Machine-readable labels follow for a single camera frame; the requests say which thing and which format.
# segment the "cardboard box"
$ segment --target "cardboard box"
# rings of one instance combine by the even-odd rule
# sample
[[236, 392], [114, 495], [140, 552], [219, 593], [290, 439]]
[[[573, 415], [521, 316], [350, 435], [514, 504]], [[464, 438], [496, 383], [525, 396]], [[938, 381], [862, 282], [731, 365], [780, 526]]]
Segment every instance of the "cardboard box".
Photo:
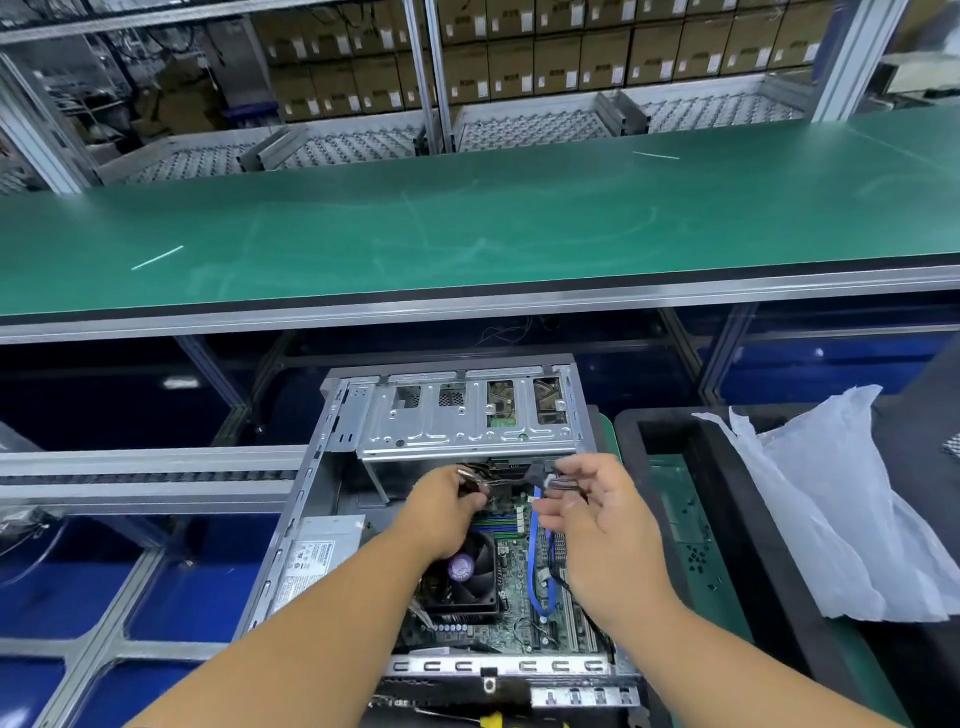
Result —
[[451, 106], [490, 101], [487, 46], [468, 45], [444, 51], [447, 101]]
[[490, 54], [491, 98], [515, 99], [534, 95], [532, 38], [501, 40], [491, 43], [487, 50]]
[[349, 61], [318, 63], [311, 66], [313, 86], [317, 90], [324, 116], [353, 116], [362, 113], [353, 66]]
[[347, 25], [333, 8], [258, 12], [252, 21], [270, 65], [330, 61], [352, 55]]
[[487, 36], [531, 36], [534, 33], [536, 0], [487, 0]]
[[685, 20], [674, 80], [718, 76], [732, 24], [733, 18], [729, 15]]
[[579, 30], [586, 15], [587, 0], [537, 0], [537, 34]]
[[534, 95], [574, 91], [580, 77], [580, 36], [537, 38]]
[[[403, 0], [390, 0], [390, 14], [394, 19], [394, 28], [396, 29], [396, 47], [401, 51], [410, 50], [410, 33], [407, 25], [407, 13], [403, 9]], [[426, 30], [426, 15], [423, 11], [421, 0], [414, 0], [414, 15], [417, 19], [417, 31], [420, 33], [420, 46], [422, 48], [430, 47], [430, 35]]]
[[396, 50], [396, 28], [389, 0], [346, 3], [339, 11], [347, 23], [354, 56], [376, 56]]
[[834, 6], [827, 3], [801, 3], [787, 6], [774, 43], [774, 57], [767, 68], [788, 68], [813, 63], [820, 50]]
[[687, 0], [686, 14], [708, 15], [713, 12], [730, 12], [736, 10], [736, 0]]
[[756, 73], [766, 69], [782, 18], [780, 8], [734, 15], [720, 74]]
[[356, 59], [353, 62], [353, 79], [357, 82], [360, 108], [364, 113], [403, 111], [400, 77], [396, 73], [393, 56]]
[[627, 65], [627, 85], [672, 81], [683, 29], [684, 24], [680, 21], [634, 28], [634, 42], [630, 47], [630, 62]]
[[487, 38], [486, 0], [437, 0], [437, 15], [444, 45]]
[[311, 121], [321, 118], [320, 100], [309, 66], [271, 68], [270, 84], [274, 88], [283, 121]]
[[670, 20], [686, 15], [686, 0], [639, 0], [636, 4], [636, 22]]
[[587, 33], [580, 51], [580, 90], [622, 86], [629, 50], [629, 28]]
[[[433, 56], [428, 51], [423, 55], [423, 71], [430, 86], [430, 98], [437, 103], [437, 83], [433, 75]], [[396, 57], [396, 72], [400, 77], [400, 92], [403, 94], [403, 106], [406, 109], [420, 109], [420, 89], [417, 87], [417, 69], [414, 67], [414, 55], [401, 53]]]
[[636, 0], [588, 0], [587, 27], [630, 25], [636, 15]]

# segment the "white line mark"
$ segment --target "white line mark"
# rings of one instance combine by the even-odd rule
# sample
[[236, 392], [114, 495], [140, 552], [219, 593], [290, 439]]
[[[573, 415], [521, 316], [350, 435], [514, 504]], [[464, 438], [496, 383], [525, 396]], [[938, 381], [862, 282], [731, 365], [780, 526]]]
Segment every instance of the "white line mark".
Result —
[[679, 159], [679, 157], [670, 157], [669, 155], [651, 155], [646, 152], [634, 152], [635, 155], [644, 155], [645, 157], [656, 157], [659, 159]]
[[183, 246], [182, 246], [182, 245], [178, 245], [178, 246], [177, 246], [176, 248], [174, 248], [172, 251], [167, 251], [166, 253], [163, 253], [163, 254], [161, 254], [161, 255], [158, 255], [157, 257], [152, 257], [152, 258], [150, 258], [150, 260], [144, 260], [142, 263], [139, 263], [139, 264], [137, 264], [137, 265], [134, 265], [134, 266], [131, 268], [131, 270], [132, 270], [132, 271], [135, 271], [135, 270], [137, 270], [138, 268], [142, 268], [142, 267], [145, 266], [145, 265], [150, 265], [151, 263], [156, 263], [156, 262], [157, 262], [158, 260], [160, 260], [161, 258], [164, 258], [164, 257], [166, 257], [167, 255], [173, 255], [173, 254], [176, 253], [177, 251], [181, 251], [181, 250], [183, 250]]

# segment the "metal bracket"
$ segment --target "metal bracket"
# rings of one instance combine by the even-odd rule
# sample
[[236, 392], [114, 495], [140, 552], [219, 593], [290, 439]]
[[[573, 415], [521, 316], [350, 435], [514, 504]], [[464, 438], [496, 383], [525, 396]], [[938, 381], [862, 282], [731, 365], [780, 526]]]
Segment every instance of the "metal bracket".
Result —
[[77, 194], [101, 183], [97, 163], [36, 77], [0, 53], [0, 131], [57, 194]]
[[706, 404], [722, 404], [720, 385], [756, 314], [757, 303], [734, 303], [720, 333], [713, 339], [706, 365], [697, 380], [697, 392]]
[[622, 91], [615, 91], [613, 96], [597, 93], [593, 106], [597, 116], [613, 136], [647, 133], [650, 126], [647, 115]]
[[240, 385], [227, 373], [217, 359], [216, 354], [200, 335], [174, 336], [183, 352], [200, 371], [217, 394], [231, 407], [249, 407], [250, 398], [240, 389]]

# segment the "wire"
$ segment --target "wire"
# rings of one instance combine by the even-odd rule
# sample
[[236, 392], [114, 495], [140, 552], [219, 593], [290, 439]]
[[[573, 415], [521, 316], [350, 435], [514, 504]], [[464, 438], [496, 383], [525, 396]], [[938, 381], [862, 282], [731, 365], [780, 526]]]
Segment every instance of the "wire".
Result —
[[[534, 498], [538, 498], [542, 495], [540, 488], [534, 488]], [[549, 541], [552, 540], [553, 534], [550, 531], [545, 531], [546, 537]], [[527, 548], [527, 596], [530, 598], [530, 604], [533, 606], [534, 611], [537, 612], [541, 617], [549, 617], [554, 613], [554, 610], [557, 609], [557, 588], [554, 584], [553, 579], [547, 579], [547, 605], [546, 608], [540, 604], [540, 598], [537, 596], [537, 590], [534, 586], [534, 569], [537, 564], [537, 538], [540, 534], [540, 518], [537, 511], [533, 512], [533, 515], [530, 517], [530, 545]]]
[[60, 530], [57, 531], [57, 535], [54, 536], [53, 539], [50, 540], [50, 543], [47, 544], [47, 547], [46, 547], [45, 549], [43, 549], [43, 553], [40, 554], [39, 558], [37, 558], [36, 561], [34, 561], [34, 562], [33, 562], [29, 567], [27, 567], [26, 569], [24, 569], [23, 571], [21, 571], [21, 572], [20, 572], [17, 576], [15, 576], [14, 578], [12, 578], [12, 579], [7, 579], [7, 581], [2, 581], [2, 582], [0, 582], [0, 589], [4, 589], [4, 588], [6, 588], [6, 587], [12, 586], [13, 584], [16, 584], [16, 582], [20, 581], [21, 579], [25, 579], [27, 576], [29, 576], [31, 573], [33, 573], [34, 570], [35, 570], [37, 567], [40, 566], [40, 564], [42, 564], [44, 561], [46, 561], [47, 556], [50, 555], [51, 551], [53, 551], [54, 548], [57, 547], [57, 544], [60, 542], [60, 538], [62, 538], [62, 536], [63, 536], [63, 531], [65, 531], [65, 530], [66, 530], [66, 521], [62, 521], [62, 522], [60, 522]]

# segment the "storage rack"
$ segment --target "storage rack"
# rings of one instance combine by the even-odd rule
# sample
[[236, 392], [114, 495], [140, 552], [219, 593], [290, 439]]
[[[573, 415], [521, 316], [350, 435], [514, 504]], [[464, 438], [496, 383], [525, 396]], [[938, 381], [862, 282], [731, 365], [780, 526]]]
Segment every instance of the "storage rack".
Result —
[[[406, 0], [405, 7], [409, 18], [414, 16], [413, 8], [417, 1]], [[0, 31], [0, 47], [45, 38], [208, 21], [248, 15], [251, 12], [319, 4], [322, 3], [316, 0], [234, 0], [190, 4], [186, 7], [182, 3], [170, 3], [171, 7], [165, 7], [166, 3], [158, 1], [137, 11], [113, 12], [97, 17], [57, 22], [37, 22], [24, 27], [9, 28]], [[842, 120], [847, 118], [859, 103], [863, 89], [905, 5], [906, 0], [864, 0], [854, 9], [848, 10], [831, 62], [828, 63], [820, 83], [808, 86], [801, 92], [786, 94], [789, 98], [770, 93], [772, 86], [766, 83], [762, 75], [669, 86], [628, 87], [622, 90], [653, 117], [649, 131], [654, 133], [760, 123], [802, 116], [815, 120]], [[412, 139], [419, 133], [423, 134], [425, 147], [432, 152], [440, 152], [444, 148], [447, 151], [505, 148], [608, 134], [604, 125], [598, 124], [596, 115], [589, 110], [588, 98], [592, 94], [533, 97], [475, 105], [466, 107], [456, 117], [452, 115], [445, 91], [443, 46], [440, 42], [437, 9], [430, 0], [425, 2], [424, 7], [437, 80], [436, 110], [431, 113], [408, 111], [380, 117], [350, 117], [292, 125], [298, 135], [303, 134], [302, 128], [305, 126], [307, 137], [302, 146], [291, 150], [286, 159], [277, 160], [277, 166], [288, 168], [409, 157], [416, 152]], [[417, 47], [420, 35], [417, 23], [409, 23], [408, 30], [412, 46]], [[266, 75], [262, 53], [259, 53], [258, 48], [255, 51]], [[428, 94], [423, 93], [425, 76], [421, 67], [422, 58], [419, 54], [413, 56], [418, 70], [420, 98], [429, 98]], [[740, 86], [741, 90], [734, 90], [737, 86]], [[413, 117], [417, 115], [421, 120], [414, 120]], [[28, 120], [27, 123], [42, 125], [43, 122], [50, 126], [50, 119]], [[75, 178], [67, 181], [62, 179], [64, 174], [59, 167], [84, 167], [85, 160], [72, 158], [61, 161], [56, 165], [58, 168], [48, 171], [46, 167], [49, 162], [46, 158], [51, 154], [62, 157], [62, 154], [53, 148], [49, 140], [42, 138], [39, 141], [31, 139], [25, 146], [32, 148], [23, 150], [23, 154], [51, 189], [73, 192], [90, 184], [112, 183], [118, 179], [148, 182], [235, 174], [243, 171], [243, 165], [237, 158], [249, 151], [257, 141], [262, 140], [256, 138], [249, 146], [244, 146], [248, 144], [248, 140], [237, 142], [234, 141], [235, 137], [235, 133], [224, 133], [162, 140], [150, 145], [149, 152], [136, 153], [130, 161], [113, 163], [112, 168], [108, 165], [106, 169], [90, 164], [88, 168], [80, 169], [78, 174], [67, 175]], [[248, 134], [248, 137], [253, 139], [256, 133]]]

